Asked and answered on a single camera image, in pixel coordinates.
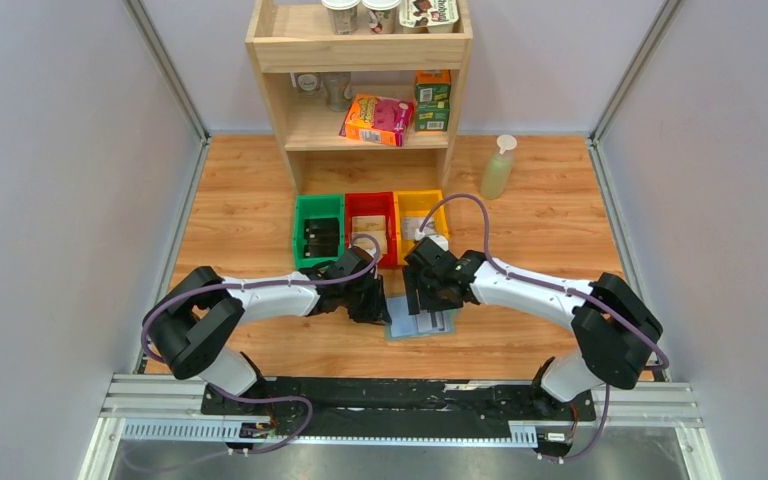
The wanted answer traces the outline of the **dark credit card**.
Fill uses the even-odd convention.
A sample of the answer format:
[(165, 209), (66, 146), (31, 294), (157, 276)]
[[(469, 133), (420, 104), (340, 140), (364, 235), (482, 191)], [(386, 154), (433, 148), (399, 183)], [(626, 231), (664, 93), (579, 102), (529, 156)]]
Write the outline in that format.
[(432, 334), (448, 329), (447, 316), (443, 312), (421, 312), (416, 316), (417, 332)]

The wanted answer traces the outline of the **grey-green card holder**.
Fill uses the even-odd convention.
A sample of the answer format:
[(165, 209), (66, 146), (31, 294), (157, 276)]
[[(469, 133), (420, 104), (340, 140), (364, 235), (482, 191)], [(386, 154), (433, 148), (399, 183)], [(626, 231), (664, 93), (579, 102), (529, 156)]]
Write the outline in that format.
[(391, 324), (387, 328), (386, 336), (388, 340), (392, 341), (453, 333), (455, 331), (455, 318), (460, 312), (459, 309), (442, 311), (447, 316), (448, 329), (445, 332), (420, 334), (417, 332), (416, 316), (421, 312), (431, 311), (422, 310), (418, 314), (411, 314), (408, 311), (408, 302), (405, 296), (388, 298), (386, 305), (391, 317)]

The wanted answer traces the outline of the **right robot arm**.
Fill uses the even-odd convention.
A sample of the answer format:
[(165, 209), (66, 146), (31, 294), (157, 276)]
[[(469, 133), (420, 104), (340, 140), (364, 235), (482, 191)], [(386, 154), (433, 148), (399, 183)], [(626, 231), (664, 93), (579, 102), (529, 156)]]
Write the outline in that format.
[(568, 354), (549, 359), (535, 375), (533, 410), (552, 419), (580, 393), (600, 385), (633, 389), (663, 333), (660, 322), (619, 276), (571, 280), (524, 270), (489, 254), (455, 256), (426, 237), (408, 251), (403, 277), (409, 309), (438, 312), (500, 306), (548, 320), (576, 340)]

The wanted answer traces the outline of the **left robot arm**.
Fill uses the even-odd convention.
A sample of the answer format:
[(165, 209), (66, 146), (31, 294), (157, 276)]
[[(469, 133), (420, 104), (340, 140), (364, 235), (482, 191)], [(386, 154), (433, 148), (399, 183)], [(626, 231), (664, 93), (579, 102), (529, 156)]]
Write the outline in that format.
[(336, 260), (262, 279), (193, 270), (142, 321), (141, 342), (151, 358), (179, 380), (197, 377), (227, 394), (245, 415), (259, 411), (266, 389), (259, 372), (227, 342), (240, 325), (277, 317), (310, 317), (340, 308), (361, 324), (389, 325), (383, 278), (366, 250), (351, 247)]

